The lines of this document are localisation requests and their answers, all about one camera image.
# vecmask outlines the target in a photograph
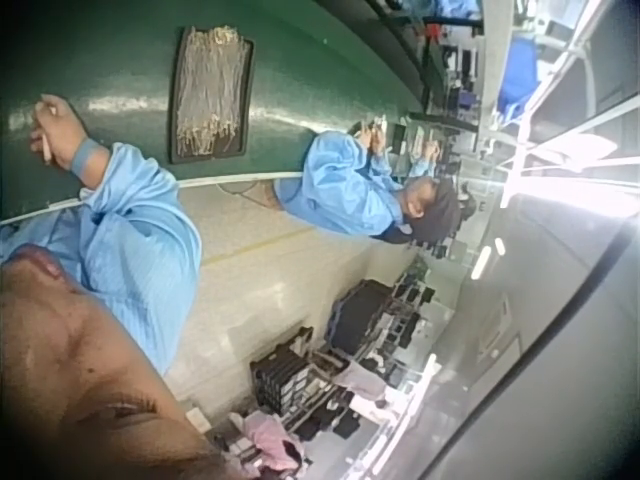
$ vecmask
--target lip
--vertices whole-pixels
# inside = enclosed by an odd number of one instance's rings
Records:
[[[18,247],[11,254],[10,260],[19,259],[29,261],[33,266],[38,268],[38,270],[53,279],[59,279],[64,274],[60,263],[42,247],[36,245],[23,245]]]

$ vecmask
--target wire bundle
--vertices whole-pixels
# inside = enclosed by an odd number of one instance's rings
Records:
[[[180,72],[179,155],[212,155],[217,139],[235,136],[247,52],[242,37],[230,27],[191,29]]]

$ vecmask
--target yellow floor line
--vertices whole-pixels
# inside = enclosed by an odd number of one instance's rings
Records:
[[[244,255],[245,253],[255,252],[256,250],[260,250],[261,248],[270,247],[272,245],[275,245],[276,243],[280,243],[284,240],[290,240],[300,235],[304,235],[305,233],[309,233],[313,230],[314,230],[313,228],[303,228],[301,230],[295,230],[293,232],[284,233],[282,235],[278,235],[277,237],[269,238],[261,242],[256,242],[251,245],[247,245],[246,247],[242,247],[231,253],[222,253],[220,255],[214,255],[213,257],[205,258],[200,263],[200,267],[204,268],[204,267],[213,265],[215,263],[222,262],[224,260],[231,260],[232,258],[239,257],[240,255]]]

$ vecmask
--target hand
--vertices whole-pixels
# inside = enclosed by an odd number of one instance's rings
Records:
[[[367,126],[362,127],[362,130],[357,134],[356,139],[365,150],[369,150],[369,148],[371,148],[371,135],[371,129]]]
[[[440,144],[435,140],[424,142],[422,157],[429,162],[437,162],[440,159]]]
[[[379,127],[373,128],[373,133],[371,135],[371,151],[374,155],[382,155],[384,153],[384,149],[386,147],[387,139],[385,137],[384,132]]]
[[[46,136],[56,163],[70,170],[73,156],[87,138],[87,132],[76,114],[62,98],[42,95],[42,100],[36,103],[34,117],[36,126],[31,132],[31,150],[44,152],[42,137]]]

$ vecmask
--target black tray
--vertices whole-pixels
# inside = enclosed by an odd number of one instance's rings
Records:
[[[198,32],[206,32],[209,29],[196,29]],[[191,163],[215,158],[227,158],[244,155],[247,149],[247,138],[249,136],[249,105],[251,100],[251,85],[253,83],[253,57],[255,44],[251,40],[242,37],[245,45],[248,46],[247,55],[244,60],[242,78],[240,80],[240,115],[241,122],[233,138],[228,135],[219,135],[216,138],[213,154],[209,155],[179,155],[178,154],[178,97],[180,95],[180,74],[184,62],[184,52],[187,48],[187,38],[191,32],[191,27],[185,28],[180,40],[178,50],[178,60],[173,77],[173,98],[171,99],[171,145],[169,158],[171,163]]]

